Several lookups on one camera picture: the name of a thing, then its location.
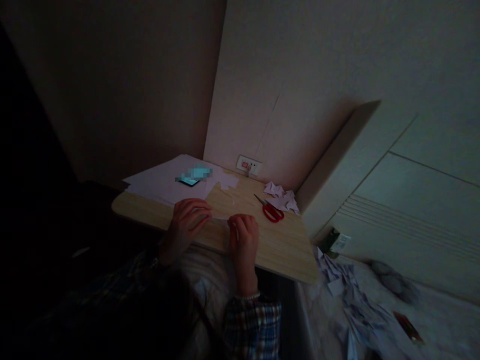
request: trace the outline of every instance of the red scissors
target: red scissors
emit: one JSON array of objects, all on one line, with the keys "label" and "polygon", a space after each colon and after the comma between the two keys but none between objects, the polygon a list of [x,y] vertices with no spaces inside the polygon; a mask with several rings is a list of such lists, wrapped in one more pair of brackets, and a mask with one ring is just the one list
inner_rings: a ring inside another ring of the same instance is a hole
[{"label": "red scissors", "polygon": [[265,214],[266,218],[270,220],[272,223],[278,223],[280,220],[282,220],[285,217],[284,212],[282,210],[276,209],[271,203],[263,201],[257,195],[255,195],[255,197],[258,199],[258,201],[262,203],[263,206],[261,207],[261,209],[263,210],[263,213]]}]

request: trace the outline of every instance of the scissor handle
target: scissor handle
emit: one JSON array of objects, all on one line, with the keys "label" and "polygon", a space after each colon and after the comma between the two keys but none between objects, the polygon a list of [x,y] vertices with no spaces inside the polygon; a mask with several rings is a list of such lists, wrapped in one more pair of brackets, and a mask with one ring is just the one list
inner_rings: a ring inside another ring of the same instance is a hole
[{"label": "scissor handle", "polygon": [[268,203],[267,206],[268,206],[268,208],[269,208],[270,210],[273,211],[273,214],[275,214],[275,215],[273,215],[273,214],[272,214],[272,215],[273,215],[276,219],[282,220],[282,219],[285,217],[284,212],[283,212],[282,210],[278,210],[278,209],[277,209],[275,206],[273,206],[271,203]]},{"label": "scissor handle", "polygon": [[272,204],[267,203],[267,205],[262,207],[263,213],[265,214],[266,218],[270,220],[272,223],[278,223],[280,220],[282,220],[285,215],[283,211],[276,209]]},{"label": "scissor handle", "polygon": [[261,209],[263,210],[263,213],[265,214],[266,218],[268,220],[270,220],[272,223],[278,223],[280,221],[280,219],[276,218],[276,217],[270,217],[269,214],[272,215],[272,213],[270,212],[271,210],[265,205],[265,206],[262,206]]}]

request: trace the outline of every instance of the hair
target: hair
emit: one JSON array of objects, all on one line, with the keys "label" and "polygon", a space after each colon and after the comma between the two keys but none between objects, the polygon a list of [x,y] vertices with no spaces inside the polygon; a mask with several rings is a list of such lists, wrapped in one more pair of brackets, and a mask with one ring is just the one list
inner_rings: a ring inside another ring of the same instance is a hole
[{"label": "hair", "polygon": [[[205,307],[180,270],[170,271],[161,283],[153,281],[144,292],[125,300],[115,311],[89,309],[88,318],[93,321],[74,332],[64,332],[55,340],[55,346],[46,348],[47,353],[53,358],[131,354],[136,358],[177,359],[202,322],[210,341],[208,358],[227,358],[222,336],[212,326]],[[45,343],[34,345],[31,351],[38,355],[42,348],[45,349]]]}]

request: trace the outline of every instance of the wooden table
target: wooden table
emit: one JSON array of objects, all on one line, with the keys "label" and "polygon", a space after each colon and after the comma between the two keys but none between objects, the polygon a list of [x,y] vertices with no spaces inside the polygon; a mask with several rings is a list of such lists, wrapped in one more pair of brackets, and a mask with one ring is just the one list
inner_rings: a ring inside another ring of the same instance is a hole
[{"label": "wooden table", "polygon": [[[255,264],[293,280],[314,283],[317,264],[301,216],[284,211],[283,220],[270,222],[262,212],[262,204],[254,196],[269,198],[270,195],[263,193],[265,185],[232,171],[223,171],[236,176],[238,184],[228,190],[222,190],[219,183],[215,185],[206,198],[213,208],[214,219],[205,225],[194,244],[227,254],[230,233],[227,222],[221,219],[238,213],[253,215],[260,227]],[[161,230],[168,229],[173,215],[172,207],[129,192],[117,196],[111,208],[120,216]]]}]

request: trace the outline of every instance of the hand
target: hand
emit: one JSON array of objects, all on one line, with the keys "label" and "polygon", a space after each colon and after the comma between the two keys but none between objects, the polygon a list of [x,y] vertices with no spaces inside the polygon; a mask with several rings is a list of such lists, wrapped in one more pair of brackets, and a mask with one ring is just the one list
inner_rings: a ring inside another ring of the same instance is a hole
[{"label": "hand", "polygon": [[228,219],[230,227],[230,257],[235,268],[237,293],[249,297],[258,293],[255,258],[259,248],[260,230],[255,218],[236,214]]},{"label": "hand", "polygon": [[159,245],[158,262],[161,265],[170,265],[187,250],[212,218],[210,210],[212,208],[205,200],[195,198],[184,199],[175,204],[170,226]]}]

